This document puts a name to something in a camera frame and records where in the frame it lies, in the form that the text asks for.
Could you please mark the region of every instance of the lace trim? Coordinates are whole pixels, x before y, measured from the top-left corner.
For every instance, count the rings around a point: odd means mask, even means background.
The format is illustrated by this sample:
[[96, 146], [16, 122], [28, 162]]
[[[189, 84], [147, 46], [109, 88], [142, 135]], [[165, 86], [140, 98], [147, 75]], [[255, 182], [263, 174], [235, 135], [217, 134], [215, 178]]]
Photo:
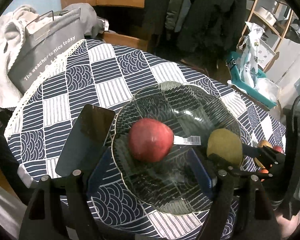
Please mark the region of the lace trim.
[[8, 125], [4, 131], [4, 137], [8, 141], [8, 138], [12, 135], [12, 129], [16, 122], [19, 121], [20, 115], [22, 115], [23, 108], [26, 106], [30, 98], [37, 91], [38, 87], [48, 78], [53, 77], [66, 70], [67, 58], [85, 41], [85, 39], [79, 40], [77, 43], [72, 45], [64, 53], [59, 54], [57, 58], [46, 67], [44, 72], [41, 72], [38, 78], [32, 83], [23, 98], [19, 101], [16, 109], [14, 110], [12, 117], [10, 118]]

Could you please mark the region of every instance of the shelf unit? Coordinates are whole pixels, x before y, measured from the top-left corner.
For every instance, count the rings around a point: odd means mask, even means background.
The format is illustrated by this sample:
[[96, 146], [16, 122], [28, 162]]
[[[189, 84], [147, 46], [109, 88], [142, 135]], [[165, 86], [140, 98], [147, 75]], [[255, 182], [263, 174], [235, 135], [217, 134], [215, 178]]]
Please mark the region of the shelf unit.
[[[287, 5], [287, 3], [286, 3], [284, 0], [275, 0], [275, 1], [277, 2], [277, 5], [276, 5], [276, 7], [274, 8], [273, 14], [277, 12], [277, 9], [278, 9], [278, 7], [279, 7], [280, 4]], [[252, 5], [252, 8], [251, 8], [251, 11], [250, 11], [250, 14], [249, 14], [249, 17], [248, 17], [247, 21], [250, 22], [252, 16], [255, 15], [256, 17], [258, 17], [261, 21], [263, 21], [263, 22], [265, 23], [266, 28], [269, 28], [270, 31], [271, 31], [273, 34], [275, 34], [275, 35], [277, 35], [277, 36], [279, 37], [279, 41], [278, 41], [277, 45], [276, 45], [275, 48], [274, 48], [274, 52], [276, 53], [276, 52], [278, 51], [278, 48], [279, 48], [279, 46], [281, 45], [281, 43], [282, 43], [284, 37], [285, 37], [286, 34], [287, 34], [288, 28], [289, 28], [290, 23], [291, 23], [291, 20], [292, 20], [293, 10], [292, 10], [292, 9], [290, 10], [290, 15], [289, 15], [289, 19], [288, 19], [288, 21], [287, 21], [287, 24], [286, 24], [286, 26], [282, 26], [283, 32], [282, 32], [282, 34], [280, 34], [273, 26], [271, 26], [271, 25], [268, 23], [268, 21], [267, 21], [266, 19], [264, 19], [260, 14], [258, 14], [258, 13], [255, 11], [257, 2], [258, 2], [258, 0], [253, 0], [253, 5]], [[247, 29], [247, 25], [245, 25], [244, 28], [243, 28], [243, 31], [242, 31], [242, 37], [240, 38], [240, 41], [243, 39], [243, 35], [244, 35], [246, 29]], [[272, 65], [271, 63], [272, 63], [272, 61], [270, 61], [270, 62], [268, 63], [268, 65], [263, 69], [264, 72], [266, 72], [267, 70], [269, 70], [269, 66]]]

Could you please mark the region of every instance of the black coat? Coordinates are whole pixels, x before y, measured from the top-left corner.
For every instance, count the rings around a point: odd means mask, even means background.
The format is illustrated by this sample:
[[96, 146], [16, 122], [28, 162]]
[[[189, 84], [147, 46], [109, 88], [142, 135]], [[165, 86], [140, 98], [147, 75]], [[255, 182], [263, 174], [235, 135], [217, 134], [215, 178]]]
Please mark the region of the black coat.
[[170, 0], [145, 0], [142, 27], [149, 33], [162, 33], [169, 2]]
[[179, 49], [217, 55], [235, 50], [244, 27], [247, 0], [195, 0], [177, 40]]

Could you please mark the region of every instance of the dark jacket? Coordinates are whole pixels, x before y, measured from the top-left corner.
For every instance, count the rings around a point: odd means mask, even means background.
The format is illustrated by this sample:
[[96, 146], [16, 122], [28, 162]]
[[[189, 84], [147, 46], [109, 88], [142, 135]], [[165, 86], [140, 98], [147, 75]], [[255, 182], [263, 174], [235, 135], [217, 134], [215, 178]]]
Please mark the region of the dark jacket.
[[161, 34], [164, 29], [170, 0], [145, 0], [143, 29], [150, 34]]
[[174, 29], [176, 33], [181, 31], [182, 25], [186, 19], [186, 16], [188, 15], [192, 2], [194, 2], [194, 0], [183, 0], [180, 13], [178, 15], [178, 20], [176, 22], [176, 27]]
[[224, 54], [235, 50], [244, 26], [247, 0], [195, 0], [180, 31], [179, 49]]
[[165, 23], [167, 30], [174, 30], [183, 1], [170, 0]]

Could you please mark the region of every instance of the tablecloth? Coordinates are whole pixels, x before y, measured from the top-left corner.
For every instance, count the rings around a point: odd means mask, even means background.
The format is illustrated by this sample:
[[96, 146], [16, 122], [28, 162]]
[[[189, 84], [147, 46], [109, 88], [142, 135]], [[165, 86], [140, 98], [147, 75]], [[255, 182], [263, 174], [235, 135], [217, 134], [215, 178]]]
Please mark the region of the tablecloth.
[[[85, 104], [118, 113], [138, 90], [165, 81], [196, 84], [220, 98], [239, 122], [244, 143], [266, 139], [285, 148], [285, 127], [247, 97], [186, 66], [96, 40], [73, 45], [27, 91], [5, 131], [9, 147], [34, 180], [44, 174], [56, 178], [58, 157]], [[255, 171], [256, 165], [246, 157], [243, 168]], [[194, 239], [208, 213], [174, 216], [155, 210], [125, 188], [113, 162], [88, 205], [93, 217], [108, 225], [167, 239]], [[224, 239], [230, 237], [236, 211], [237, 202], [233, 202]]]

